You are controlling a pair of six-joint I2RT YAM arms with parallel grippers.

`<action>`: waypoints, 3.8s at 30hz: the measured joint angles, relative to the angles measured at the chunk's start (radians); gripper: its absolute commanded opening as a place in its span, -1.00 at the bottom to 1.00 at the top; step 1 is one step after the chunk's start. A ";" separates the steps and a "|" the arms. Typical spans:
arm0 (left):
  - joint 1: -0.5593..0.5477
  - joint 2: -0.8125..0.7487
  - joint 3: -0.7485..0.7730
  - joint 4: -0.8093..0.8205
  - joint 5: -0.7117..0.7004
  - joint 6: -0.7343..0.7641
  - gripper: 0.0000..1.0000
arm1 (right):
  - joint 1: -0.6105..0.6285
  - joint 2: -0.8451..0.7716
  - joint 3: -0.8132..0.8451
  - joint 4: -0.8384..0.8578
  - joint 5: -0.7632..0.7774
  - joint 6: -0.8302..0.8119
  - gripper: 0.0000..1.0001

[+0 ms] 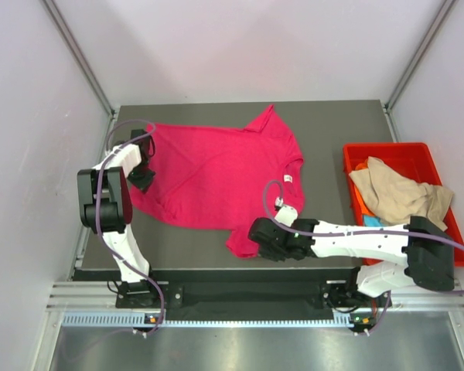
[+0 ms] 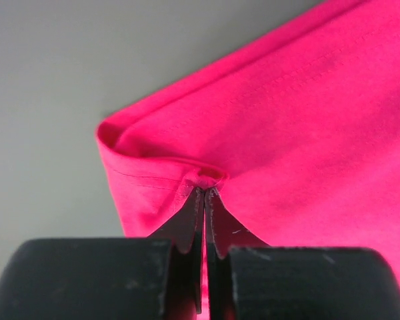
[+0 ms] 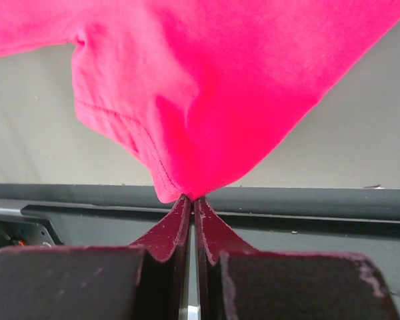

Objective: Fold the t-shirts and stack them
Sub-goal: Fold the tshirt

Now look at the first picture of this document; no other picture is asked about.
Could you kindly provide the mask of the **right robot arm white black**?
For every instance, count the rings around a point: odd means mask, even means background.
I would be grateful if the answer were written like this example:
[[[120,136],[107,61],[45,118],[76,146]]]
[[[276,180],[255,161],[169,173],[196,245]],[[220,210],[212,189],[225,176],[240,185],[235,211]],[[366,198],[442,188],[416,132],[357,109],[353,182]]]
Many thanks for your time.
[[[308,219],[296,219],[286,226],[262,217],[253,222],[248,237],[258,244],[261,257],[273,261],[306,257],[375,260],[374,265],[353,269],[345,287],[347,300],[356,306],[398,288],[451,292],[455,287],[452,241],[421,216],[394,226],[345,226]]]

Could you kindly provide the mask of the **pink t shirt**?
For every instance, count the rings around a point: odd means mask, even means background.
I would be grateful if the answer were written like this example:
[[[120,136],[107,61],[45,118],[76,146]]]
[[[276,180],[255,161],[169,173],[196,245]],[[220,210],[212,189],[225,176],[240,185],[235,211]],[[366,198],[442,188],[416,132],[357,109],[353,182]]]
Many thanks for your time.
[[[157,124],[152,137],[155,179],[147,192],[131,188],[133,206],[173,226],[228,230],[236,257],[258,255],[248,231],[277,197],[304,207],[304,158],[272,105],[244,128]]]

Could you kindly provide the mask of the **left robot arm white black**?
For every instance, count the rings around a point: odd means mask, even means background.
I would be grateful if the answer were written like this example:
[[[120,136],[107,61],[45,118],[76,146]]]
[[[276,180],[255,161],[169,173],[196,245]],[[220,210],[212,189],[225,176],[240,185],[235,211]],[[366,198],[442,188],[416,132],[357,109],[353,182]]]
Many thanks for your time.
[[[80,221],[98,235],[114,258],[120,282],[115,284],[117,308],[163,305],[162,289],[152,277],[131,228],[133,205],[129,187],[146,192],[155,178],[149,168],[155,154],[152,135],[133,130],[129,141],[114,146],[104,160],[77,173]]]

